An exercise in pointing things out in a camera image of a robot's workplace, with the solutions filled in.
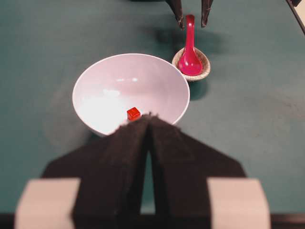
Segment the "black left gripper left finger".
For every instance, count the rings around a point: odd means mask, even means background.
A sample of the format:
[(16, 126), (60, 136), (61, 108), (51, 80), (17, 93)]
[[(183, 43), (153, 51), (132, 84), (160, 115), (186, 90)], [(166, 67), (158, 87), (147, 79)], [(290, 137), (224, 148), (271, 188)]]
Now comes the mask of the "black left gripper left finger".
[(51, 161), (18, 202), (17, 229), (115, 229), (140, 214), (148, 114)]

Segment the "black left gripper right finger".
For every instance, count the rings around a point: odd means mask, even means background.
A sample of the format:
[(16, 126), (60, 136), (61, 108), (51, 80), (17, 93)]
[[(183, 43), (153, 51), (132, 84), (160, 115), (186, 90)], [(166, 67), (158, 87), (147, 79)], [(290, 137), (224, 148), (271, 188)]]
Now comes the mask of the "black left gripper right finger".
[(260, 181), (235, 159), (149, 117), (156, 211), (174, 229), (269, 229)]

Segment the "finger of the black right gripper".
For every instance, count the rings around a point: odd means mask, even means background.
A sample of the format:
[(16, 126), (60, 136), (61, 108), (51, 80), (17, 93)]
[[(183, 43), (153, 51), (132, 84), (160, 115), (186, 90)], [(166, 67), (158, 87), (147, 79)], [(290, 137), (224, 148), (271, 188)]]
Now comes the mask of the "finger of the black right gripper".
[(175, 19), (179, 25), (181, 30), (184, 29), (184, 17), (183, 17), (183, 8), (182, 8), (182, 1), (181, 0), (166, 0), (165, 1), (171, 8), (172, 12), (174, 13)]
[(206, 27), (213, 0), (202, 0), (201, 27)]

